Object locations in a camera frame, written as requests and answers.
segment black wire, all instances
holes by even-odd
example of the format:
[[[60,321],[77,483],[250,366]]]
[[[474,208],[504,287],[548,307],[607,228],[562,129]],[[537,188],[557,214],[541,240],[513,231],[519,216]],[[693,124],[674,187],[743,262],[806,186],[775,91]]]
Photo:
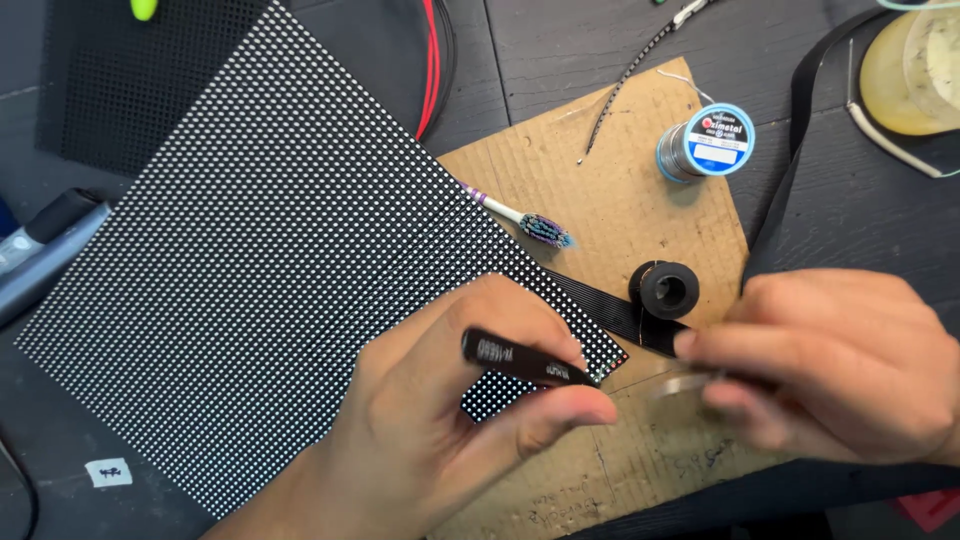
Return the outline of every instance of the black wire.
[[[450,97],[450,92],[453,90],[453,74],[457,71],[457,36],[453,32],[453,23],[450,21],[450,11],[446,8],[445,0],[434,0],[433,4],[436,11],[436,18],[440,19],[441,26],[444,30],[444,45],[446,45],[444,50],[446,54],[441,54],[440,58],[441,88],[437,94],[437,103],[434,104],[430,119],[423,129],[423,135],[420,137],[421,140],[426,139],[436,126],[440,113],[443,112],[446,101]]]
[[[27,492],[27,499],[30,502],[30,517],[27,522],[27,529],[24,531],[23,540],[30,540],[34,536],[34,529],[36,528],[36,519],[40,511],[40,502],[36,496],[36,489],[34,488],[34,483],[30,480],[30,477],[23,472],[23,468],[20,467],[20,464],[17,462],[16,458],[13,457],[7,450],[7,446],[4,445],[3,439],[0,438],[0,454],[7,459],[10,463],[13,473],[16,475],[16,479],[20,481],[20,484],[23,485],[23,489]]]

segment hand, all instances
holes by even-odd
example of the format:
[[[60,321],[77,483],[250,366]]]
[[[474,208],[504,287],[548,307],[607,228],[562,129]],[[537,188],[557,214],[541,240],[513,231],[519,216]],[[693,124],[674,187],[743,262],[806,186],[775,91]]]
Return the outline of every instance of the hand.
[[[839,461],[960,465],[960,347],[903,280],[853,270],[760,276],[678,356],[779,386],[703,398],[761,449]]]
[[[420,538],[568,431],[616,421],[606,394],[567,386],[474,424],[460,409],[483,375],[461,355],[471,326],[587,367],[553,308],[484,276],[364,347],[330,433],[208,536]]]

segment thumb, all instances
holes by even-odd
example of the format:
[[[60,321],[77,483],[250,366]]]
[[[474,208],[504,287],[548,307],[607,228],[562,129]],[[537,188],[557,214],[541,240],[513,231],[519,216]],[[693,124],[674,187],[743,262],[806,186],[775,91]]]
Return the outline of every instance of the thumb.
[[[574,428],[614,423],[613,401],[596,388],[564,386],[527,394],[477,425],[447,471],[464,487],[482,490]]]

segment toothbrush bristles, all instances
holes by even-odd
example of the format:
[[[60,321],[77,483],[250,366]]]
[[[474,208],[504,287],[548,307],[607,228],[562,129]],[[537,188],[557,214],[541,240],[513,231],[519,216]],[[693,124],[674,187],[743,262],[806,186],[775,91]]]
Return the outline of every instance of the toothbrush bristles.
[[[566,249],[576,245],[573,236],[566,229],[539,214],[525,214],[520,220],[520,230],[555,248]]]

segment black table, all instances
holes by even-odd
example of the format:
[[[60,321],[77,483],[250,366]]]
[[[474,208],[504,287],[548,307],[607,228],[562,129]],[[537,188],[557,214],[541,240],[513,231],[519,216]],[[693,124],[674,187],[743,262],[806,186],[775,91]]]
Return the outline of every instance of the black table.
[[[324,0],[294,0],[323,27]],[[460,41],[449,104],[427,141],[434,155],[614,82],[682,4],[646,0],[448,0]],[[759,133],[748,167],[730,180],[753,240],[786,166],[793,68],[829,28],[873,0],[724,0],[691,19],[643,68],[686,57],[697,84],[747,110]],[[122,193],[129,179],[33,149],[43,3],[0,5],[0,196],[19,219],[70,186]],[[842,105],[846,55],[822,70],[804,164],[784,224],[780,267],[863,267],[903,276],[960,334],[960,181],[931,181],[855,129]],[[37,483],[36,538],[201,534],[212,520],[170,480],[19,353],[26,317],[0,331],[0,432]],[[94,489],[87,461],[124,457],[134,484]],[[14,537],[26,498],[0,469],[0,537]],[[759,517],[861,503],[960,485],[960,471],[798,461],[637,513],[580,537],[647,538]]]

